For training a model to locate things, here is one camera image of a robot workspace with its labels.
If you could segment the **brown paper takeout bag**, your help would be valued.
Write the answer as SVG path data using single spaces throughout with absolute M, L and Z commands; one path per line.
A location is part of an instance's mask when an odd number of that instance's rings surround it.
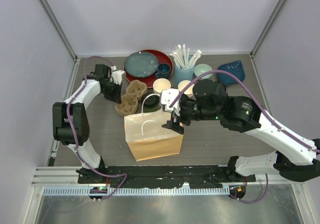
M 180 153 L 184 136 L 162 127 L 170 118 L 161 110 L 124 117 L 125 141 L 136 161 Z

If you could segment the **black lid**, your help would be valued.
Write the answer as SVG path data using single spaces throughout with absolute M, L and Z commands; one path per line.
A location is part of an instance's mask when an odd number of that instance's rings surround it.
M 159 106 L 160 97 L 158 95 L 152 95 L 149 97 L 145 102 L 143 106 Z

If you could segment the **single green paper cup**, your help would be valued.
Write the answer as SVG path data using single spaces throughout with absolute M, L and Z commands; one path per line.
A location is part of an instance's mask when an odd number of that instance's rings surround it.
M 160 110 L 160 106 L 158 106 L 158 105 L 154 106 L 154 107 L 144 106 L 143 108 L 144 108 L 143 111 L 145 113 L 151 113 L 151 112 L 156 112 L 156 111 Z

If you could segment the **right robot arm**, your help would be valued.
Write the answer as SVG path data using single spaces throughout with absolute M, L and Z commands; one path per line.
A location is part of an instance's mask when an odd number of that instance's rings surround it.
M 170 112 L 171 118 L 163 128 L 179 134 L 182 125 L 191 121 L 217 120 L 230 131 L 253 136 L 275 151 L 260 156 L 230 157 L 221 175 L 213 174 L 216 181 L 236 182 L 241 178 L 258 174 L 279 174 L 294 182 L 305 182 L 320 175 L 320 162 L 316 159 L 319 139 L 309 140 L 277 122 L 268 112 L 260 109 L 246 96 L 228 96 L 219 82 L 201 80 L 192 88 L 194 99 L 179 97 L 179 90 L 163 90 L 160 105 Z

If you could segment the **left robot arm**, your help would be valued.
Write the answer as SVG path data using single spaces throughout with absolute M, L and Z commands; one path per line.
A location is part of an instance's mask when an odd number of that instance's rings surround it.
M 97 184 L 114 175 L 107 174 L 103 158 L 94 150 L 89 140 L 87 108 L 100 94 L 106 100 L 120 104 L 125 73 L 115 66 L 97 64 L 93 72 L 84 76 L 75 93 L 63 102 L 56 102 L 52 107 L 54 139 L 73 151 L 81 162 L 80 173 L 89 174 L 89 178 Z

